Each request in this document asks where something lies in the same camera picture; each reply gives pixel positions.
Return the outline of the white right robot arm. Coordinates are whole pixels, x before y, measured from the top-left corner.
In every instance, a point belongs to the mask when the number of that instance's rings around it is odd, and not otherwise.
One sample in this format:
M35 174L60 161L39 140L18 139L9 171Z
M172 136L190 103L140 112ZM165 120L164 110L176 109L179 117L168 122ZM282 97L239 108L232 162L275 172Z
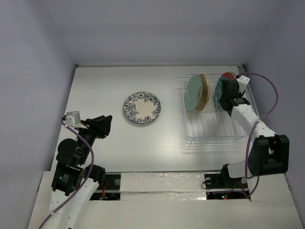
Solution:
M290 142L286 135L271 130L244 97L249 78L221 77L215 90L215 99L222 110L235 120L248 135L245 160L223 165L219 181L232 186L242 178L284 174L288 171Z

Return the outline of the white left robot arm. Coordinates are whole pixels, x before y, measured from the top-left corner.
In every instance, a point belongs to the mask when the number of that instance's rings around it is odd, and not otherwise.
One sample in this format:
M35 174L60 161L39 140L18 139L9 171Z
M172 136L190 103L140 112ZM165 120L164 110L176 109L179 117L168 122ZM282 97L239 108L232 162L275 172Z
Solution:
M96 139L109 135L111 122L111 115L81 120L78 111L67 112L61 119L76 138L66 138L58 145L49 213L41 229L77 228L86 204L106 181L105 168L94 164L92 146Z

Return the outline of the red plate teal flower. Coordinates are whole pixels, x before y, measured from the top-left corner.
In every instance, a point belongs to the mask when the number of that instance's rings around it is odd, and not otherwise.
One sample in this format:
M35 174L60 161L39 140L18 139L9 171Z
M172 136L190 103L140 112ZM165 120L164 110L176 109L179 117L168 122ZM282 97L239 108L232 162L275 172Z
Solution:
M222 97L222 81L223 80L227 80L225 78L219 78L214 90L214 95L213 95L213 102L214 102L214 106L216 108L217 111L222 111L223 108L220 105L220 99Z

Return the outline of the blue floral white plate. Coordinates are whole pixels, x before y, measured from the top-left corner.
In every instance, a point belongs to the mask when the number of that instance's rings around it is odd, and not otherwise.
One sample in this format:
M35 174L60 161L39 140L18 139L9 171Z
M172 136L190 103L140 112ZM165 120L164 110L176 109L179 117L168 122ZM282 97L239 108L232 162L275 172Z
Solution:
M123 104L125 117L135 124L145 125L156 120L161 113L161 102L149 92L136 92L127 97Z

